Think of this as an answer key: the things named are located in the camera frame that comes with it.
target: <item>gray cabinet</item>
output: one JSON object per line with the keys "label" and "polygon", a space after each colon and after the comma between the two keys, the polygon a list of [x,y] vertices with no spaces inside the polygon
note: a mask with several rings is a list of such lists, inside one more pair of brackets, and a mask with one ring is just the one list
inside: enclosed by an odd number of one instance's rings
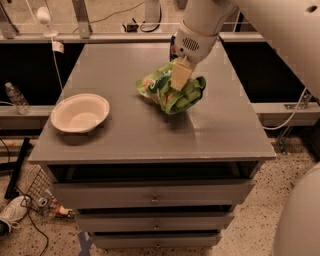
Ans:
{"label": "gray cabinet", "polygon": [[191,109],[167,116],[141,98],[135,81],[168,53],[169,42],[86,45],[60,100],[96,93],[110,115],[87,134],[49,119],[29,157],[97,247],[215,245],[275,157],[220,43],[194,73],[207,89]]}

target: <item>white bowl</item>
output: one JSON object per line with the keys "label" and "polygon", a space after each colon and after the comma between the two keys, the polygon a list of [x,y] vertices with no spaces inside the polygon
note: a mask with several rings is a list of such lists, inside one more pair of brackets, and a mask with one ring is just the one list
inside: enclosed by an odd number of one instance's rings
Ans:
{"label": "white bowl", "polygon": [[108,116],[108,101],[96,94],[77,94],[61,101],[51,113],[51,122],[63,132],[85,133]]}

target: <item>black cable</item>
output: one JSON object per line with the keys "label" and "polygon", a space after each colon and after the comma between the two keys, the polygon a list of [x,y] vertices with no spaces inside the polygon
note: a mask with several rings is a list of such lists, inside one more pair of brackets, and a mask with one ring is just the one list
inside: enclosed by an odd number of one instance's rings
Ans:
{"label": "black cable", "polygon": [[113,12],[111,13],[110,15],[108,15],[107,17],[105,18],[102,18],[102,19],[98,19],[98,20],[94,20],[94,21],[89,21],[89,24],[93,24],[93,23],[97,23],[97,22],[101,22],[101,21],[104,21],[104,20],[107,20],[109,19],[111,16],[115,15],[115,14],[120,14],[120,13],[123,13],[123,12],[128,12],[128,11],[131,11],[135,8],[138,8],[140,5],[144,4],[145,1],[141,2],[140,4],[137,4],[136,6],[130,8],[130,9],[127,9],[127,10],[123,10],[123,11],[118,11],[118,12]]}
{"label": "black cable", "polygon": [[31,201],[30,201],[30,204],[31,204],[33,198],[32,198],[31,196],[25,194],[24,192],[22,192],[22,190],[21,190],[17,185],[16,185],[15,187],[16,187],[17,190],[19,190],[19,192],[20,192],[20,193],[23,195],[23,197],[24,197],[24,201],[26,202],[26,206],[23,206],[22,204],[21,204],[21,206],[27,208],[27,215],[28,215],[28,217],[29,217],[29,219],[30,219],[30,221],[31,221],[31,224],[32,224],[32,225],[34,226],[34,228],[35,228],[41,235],[43,235],[43,236],[45,237],[45,239],[46,239],[46,245],[45,245],[45,247],[43,248],[42,252],[40,253],[40,256],[42,256],[43,253],[48,249],[48,246],[49,246],[49,237],[48,237],[43,231],[41,231],[41,230],[37,227],[37,225],[34,223],[33,219],[32,219],[31,216],[30,216],[30,208],[31,208],[31,207],[28,207],[28,205],[27,205],[27,202],[28,202],[28,201],[27,201],[26,197],[29,197],[29,198],[30,198],[30,200],[31,200]]}
{"label": "black cable", "polygon": [[0,138],[0,141],[2,142],[2,144],[5,146],[5,148],[7,149],[8,152],[8,163],[10,163],[10,151],[8,149],[8,146],[6,143],[4,143],[4,141]]}
{"label": "black cable", "polygon": [[160,5],[160,17],[159,17],[158,25],[157,25],[155,28],[151,29],[151,30],[143,30],[143,29],[141,28],[141,26],[140,26],[140,30],[141,30],[142,32],[145,32],[145,33],[153,32],[153,31],[157,30],[157,29],[160,27],[161,20],[162,20],[162,9],[161,9],[161,5]]}
{"label": "black cable", "polygon": [[[3,145],[4,145],[4,146],[6,147],[6,149],[7,149],[7,152],[8,152],[8,163],[10,163],[10,151],[9,151],[7,145],[4,143],[4,141],[3,141],[1,138],[0,138],[0,141],[3,143]],[[11,175],[11,171],[12,171],[12,170],[9,170],[9,176],[10,176],[10,178],[12,178],[12,177],[11,177],[11,176],[12,176],[12,175]],[[26,202],[26,206],[23,206],[23,205],[21,205],[21,206],[27,208],[27,214],[28,214],[28,216],[29,216],[29,219],[30,219],[32,225],[34,226],[34,228],[35,228],[40,234],[42,234],[42,235],[46,238],[46,245],[45,245],[44,249],[42,250],[42,252],[41,252],[41,254],[40,254],[40,256],[41,256],[41,255],[43,255],[43,253],[46,251],[46,249],[47,249],[48,246],[49,246],[49,237],[48,237],[45,233],[43,233],[43,232],[36,226],[36,224],[34,223],[33,219],[32,219],[31,216],[30,216],[30,213],[29,213],[30,207],[27,206],[27,202],[28,202],[28,201],[27,201],[26,197],[29,197],[31,201],[33,200],[32,197],[29,196],[29,195],[27,195],[27,194],[25,194],[24,192],[22,192],[22,190],[21,190],[17,185],[15,185],[15,188],[24,196],[24,201]]]}

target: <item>crumpled bag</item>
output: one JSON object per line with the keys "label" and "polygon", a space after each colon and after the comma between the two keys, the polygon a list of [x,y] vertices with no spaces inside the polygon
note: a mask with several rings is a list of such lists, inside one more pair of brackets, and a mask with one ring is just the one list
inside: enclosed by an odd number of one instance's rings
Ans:
{"label": "crumpled bag", "polygon": [[139,93],[159,104],[168,115],[183,112],[196,104],[206,87],[206,80],[201,76],[190,78],[180,92],[171,88],[173,61],[136,82]]}

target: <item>terrazzo floor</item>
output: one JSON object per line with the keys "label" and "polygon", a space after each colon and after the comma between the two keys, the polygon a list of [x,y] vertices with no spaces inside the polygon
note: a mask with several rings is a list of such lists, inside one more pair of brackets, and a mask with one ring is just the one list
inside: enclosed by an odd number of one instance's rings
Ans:
{"label": "terrazzo floor", "polygon": [[[82,251],[80,237],[86,234],[73,219],[61,219],[53,216],[41,216],[30,211],[36,226],[49,238],[48,248],[43,255],[83,255],[83,256],[269,256],[283,205],[290,191],[303,175],[319,159],[310,149],[303,136],[294,135],[286,139],[288,154],[280,152],[274,145],[277,157],[265,162],[254,180],[256,185],[243,204],[236,206],[235,218],[227,229],[222,231],[222,239],[212,248],[168,248],[168,249],[130,249],[102,250],[92,245]],[[5,148],[1,148],[1,161],[7,161]],[[18,148],[9,148],[18,152]],[[18,186],[23,192],[30,187],[37,171],[25,159]],[[8,176],[0,177],[0,210],[8,203],[3,198],[9,182]],[[0,255],[40,255],[46,245],[46,239],[32,225],[28,215],[19,222],[21,230],[1,237]]]}

